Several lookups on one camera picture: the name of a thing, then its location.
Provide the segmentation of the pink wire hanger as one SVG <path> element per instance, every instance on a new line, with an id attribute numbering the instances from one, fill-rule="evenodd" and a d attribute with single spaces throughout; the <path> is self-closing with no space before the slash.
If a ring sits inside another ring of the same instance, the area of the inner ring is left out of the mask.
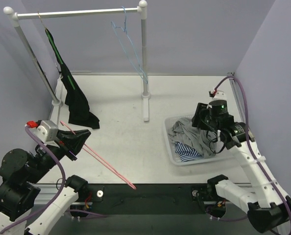
<path id="1" fill-rule="evenodd" d="M 91 183 L 119 183 L 127 185 L 132 190 L 137 189 L 124 171 L 90 146 L 89 140 L 85 141 L 78 157 L 78 162 L 70 167 L 70 172 L 79 173 Z"/>

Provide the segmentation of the grey tank top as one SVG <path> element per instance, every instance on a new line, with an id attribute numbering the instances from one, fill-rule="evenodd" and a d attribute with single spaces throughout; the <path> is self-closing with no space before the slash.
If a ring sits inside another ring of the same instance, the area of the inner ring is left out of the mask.
<path id="1" fill-rule="evenodd" d="M 211 135 L 204 130 L 192 127 L 191 118 L 180 118 L 167 130 L 167 134 L 174 146 L 176 142 L 181 142 L 194 148 L 204 158 L 211 158 L 216 154 L 216 144 L 211 140 Z"/>

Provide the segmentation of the blue white striped tank top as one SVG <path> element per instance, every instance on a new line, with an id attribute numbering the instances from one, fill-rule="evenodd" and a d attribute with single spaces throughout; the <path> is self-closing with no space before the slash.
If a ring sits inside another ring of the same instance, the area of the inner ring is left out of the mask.
<path id="1" fill-rule="evenodd" d="M 203 159 L 203 155 L 194 148 L 181 142 L 175 143 L 175 153 L 179 156 L 181 162 L 190 162 Z"/>

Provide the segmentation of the light blue wire hanger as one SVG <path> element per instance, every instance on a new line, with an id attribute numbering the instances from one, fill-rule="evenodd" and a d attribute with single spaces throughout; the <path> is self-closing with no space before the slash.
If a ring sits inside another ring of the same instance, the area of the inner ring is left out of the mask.
<path id="1" fill-rule="evenodd" d="M 111 21 L 111 27 L 112 27 L 112 30 L 128 60 L 128 62 L 130 63 L 131 67 L 133 68 L 133 70 L 136 72 L 136 74 L 142 79 L 142 81 L 145 83 L 145 84 L 148 84 L 148 75 L 147 75 L 147 72 L 145 70 L 145 67 L 144 65 L 141 65 L 141 60 L 139 58 L 139 55 L 137 53 L 137 49 L 134 45 L 134 42 L 133 40 L 131 39 L 131 37 L 129 36 L 128 34 L 128 28 L 127 28 L 127 16 L 128 16 L 128 8 L 124 7 L 124 6 L 121 6 L 121 10 L 123 11 L 124 13 L 124 20 L 123 20 L 123 25 L 120 26 L 120 25 L 116 25 L 113 21 Z M 135 60 L 133 60 L 131 57 L 130 57 L 130 54 L 129 52 L 127 51 L 121 37 L 119 36 L 118 32 L 122 32 L 123 35 L 125 35 L 128 43 L 130 44 L 131 48 L 132 48 L 132 51 L 133 51 L 133 54 L 134 54 L 134 57 L 135 57 Z"/>

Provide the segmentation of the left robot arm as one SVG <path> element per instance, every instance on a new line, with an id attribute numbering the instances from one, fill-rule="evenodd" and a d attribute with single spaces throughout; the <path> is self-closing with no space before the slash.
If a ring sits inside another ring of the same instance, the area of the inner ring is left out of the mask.
<path id="1" fill-rule="evenodd" d="M 72 161 L 77 159 L 91 132 L 87 129 L 75 132 L 59 130 L 54 134 L 54 144 L 47 144 L 26 128 L 30 137 L 36 142 L 36 153 L 16 148 L 5 154 L 0 166 L 0 235 L 30 235 L 31 230 L 25 227 L 31 217 L 49 210 L 65 186 L 71 186 L 71 196 L 76 201 L 87 198 L 87 182 L 78 176 L 66 178 L 60 163 L 63 157 Z M 62 186 L 57 194 L 43 209 L 31 212 L 35 199 L 40 193 L 38 183 L 54 166 L 62 174 Z"/>

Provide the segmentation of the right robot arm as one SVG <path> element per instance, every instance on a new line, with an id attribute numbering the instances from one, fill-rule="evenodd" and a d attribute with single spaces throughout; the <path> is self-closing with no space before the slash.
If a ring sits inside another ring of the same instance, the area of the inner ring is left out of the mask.
<path id="1" fill-rule="evenodd" d="M 206 195 L 213 200 L 225 198 L 247 214 L 254 229 L 265 233 L 291 219 L 291 197 L 277 183 L 266 159 L 244 122 L 236 122 L 228 113 L 226 100 L 199 103 L 192 126 L 217 135 L 223 146 L 236 158 L 255 193 L 237 186 L 226 176 L 207 181 Z"/>

